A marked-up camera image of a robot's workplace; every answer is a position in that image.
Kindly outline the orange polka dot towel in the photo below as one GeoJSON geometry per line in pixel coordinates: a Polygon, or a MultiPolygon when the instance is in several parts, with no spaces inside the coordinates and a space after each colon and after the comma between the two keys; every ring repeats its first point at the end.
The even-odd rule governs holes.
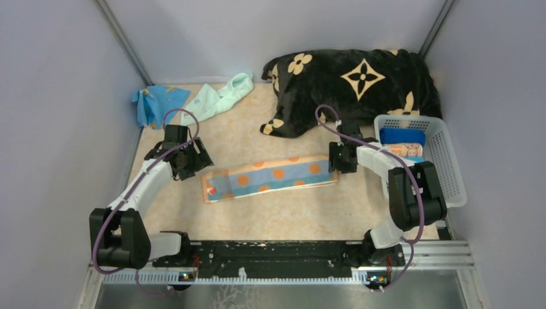
{"type": "Polygon", "coordinates": [[[327,154],[254,162],[217,169],[201,176],[205,203],[327,186],[338,181],[339,172],[329,168],[327,154]]]}

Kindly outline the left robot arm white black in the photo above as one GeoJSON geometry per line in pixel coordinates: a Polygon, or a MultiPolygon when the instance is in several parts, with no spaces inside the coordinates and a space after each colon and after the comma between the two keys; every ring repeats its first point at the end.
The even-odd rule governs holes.
{"type": "Polygon", "coordinates": [[[138,176],[106,208],[91,212],[91,262],[99,273],[140,270],[149,261],[163,257],[179,267],[191,262],[193,249],[187,233],[149,234],[143,222],[167,183],[192,178],[213,165],[201,139],[190,131],[187,126],[167,125],[164,139],[145,155],[138,176]]]}

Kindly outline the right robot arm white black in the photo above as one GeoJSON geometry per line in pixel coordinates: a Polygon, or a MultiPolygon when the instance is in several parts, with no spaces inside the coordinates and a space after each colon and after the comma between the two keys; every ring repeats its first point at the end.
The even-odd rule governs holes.
{"type": "Polygon", "coordinates": [[[376,139],[364,138],[357,124],[338,120],[335,126],[340,140],[329,144],[329,170],[355,173],[361,166],[387,179],[389,214],[362,241],[365,262],[380,265],[389,248],[401,241],[418,243],[426,225],[446,217],[437,170],[431,162],[412,162],[376,139]]]}

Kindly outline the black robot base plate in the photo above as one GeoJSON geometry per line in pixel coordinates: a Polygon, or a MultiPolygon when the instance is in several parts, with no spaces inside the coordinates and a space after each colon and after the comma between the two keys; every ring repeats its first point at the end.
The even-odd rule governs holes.
{"type": "Polygon", "coordinates": [[[182,251],[154,267],[189,267],[199,279],[348,279],[360,267],[383,272],[404,267],[401,245],[377,258],[362,241],[186,241],[182,251]]]}

